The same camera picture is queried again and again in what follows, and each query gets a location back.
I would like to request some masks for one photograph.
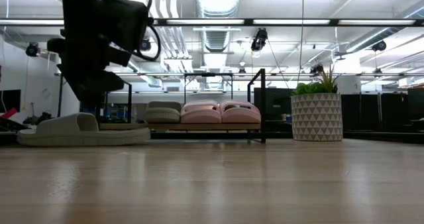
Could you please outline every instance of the ceiling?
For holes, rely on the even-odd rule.
[[[7,7],[9,18],[62,18],[61,0],[0,0],[0,16],[6,17]],[[301,18],[303,0],[240,0],[237,17],[240,18]],[[355,19],[392,19],[408,7],[424,0],[304,0],[305,18],[355,18]],[[181,18],[197,17],[196,0],[177,0],[178,13]],[[193,58],[193,67],[203,65],[202,45],[199,32],[194,32],[193,27],[183,27],[184,40],[189,54]],[[240,62],[245,62],[246,71],[251,67],[256,71],[266,68],[267,72],[277,72],[277,64],[287,72],[298,71],[299,65],[308,67],[307,62],[335,43],[349,43],[360,38],[373,28],[369,27],[307,27],[303,29],[303,39],[300,27],[268,27],[270,41],[259,58],[250,54],[250,40],[258,28],[240,27],[240,31],[232,33],[231,45],[227,56],[226,65],[237,71]],[[60,28],[43,27],[7,27],[13,40],[17,42],[46,42],[49,38],[59,35]],[[400,61],[405,57],[422,51],[423,39],[417,39],[405,46],[414,38],[424,34],[423,28],[407,28],[385,39],[388,48],[378,56],[377,63],[387,64]],[[376,65],[374,52],[363,50],[348,56],[348,59],[359,59],[361,71],[371,72]],[[143,69],[159,72],[159,62],[139,62]],[[393,67],[388,72],[401,72],[406,69],[424,66],[424,58]],[[110,70],[123,71],[111,66]]]

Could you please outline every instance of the security camera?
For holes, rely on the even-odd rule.
[[[25,50],[25,54],[32,58],[38,58],[41,54],[41,49],[38,47],[37,42],[30,42],[28,47]]]
[[[384,41],[377,42],[371,47],[373,51],[384,51],[387,48],[387,44]]]
[[[152,48],[152,45],[149,41],[149,38],[143,38],[140,44],[141,51],[149,51]]]
[[[250,47],[253,52],[261,51],[265,46],[265,41],[268,39],[268,33],[265,28],[260,28],[254,37],[252,46]]]

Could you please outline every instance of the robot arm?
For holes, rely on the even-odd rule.
[[[160,39],[148,17],[151,6],[129,0],[62,0],[65,29],[62,38],[48,42],[59,53],[58,67],[77,98],[88,106],[103,101],[107,91],[123,89],[123,80],[104,69],[110,62],[127,66],[131,55],[154,61],[160,55]],[[147,27],[158,41],[155,57],[142,54],[140,44]],[[121,49],[110,46],[116,44]]]

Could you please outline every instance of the green plant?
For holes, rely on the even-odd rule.
[[[324,70],[318,72],[321,76],[319,82],[303,84],[299,83],[297,88],[293,91],[294,95],[303,95],[303,94],[314,94],[314,93],[337,93],[338,88],[335,83],[338,76],[333,78],[334,67],[330,71],[325,73]]]

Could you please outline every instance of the fluorescent light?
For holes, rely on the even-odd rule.
[[[178,73],[169,73],[169,74],[167,74],[167,73],[161,73],[161,74],[159,74],[159,73],[157,73],[157,74],[155,74],[155,73],[141,73],[139,75],[146,75],[146,76],[184,76],[184,74],[178,74]]]
[[[0,26],[64,26],[63,19],[0,19]]]
[[[304,19],[304,25],[327,25],[329,19]],[[254,25],[301,25],[301,19],[254,19]]]
[[[139,76],[137,73],[116,73],[118,76]]]
[[[168,19],[169,25],[242,25],[244,19]]]
[[[412,25],[415,20],[340,20],[340,25]]]
[[[241,31],[240,28],[193,28],[194,32],[209,32],[209,31],[223,31],[223,32],[230,32],[230,31]]]

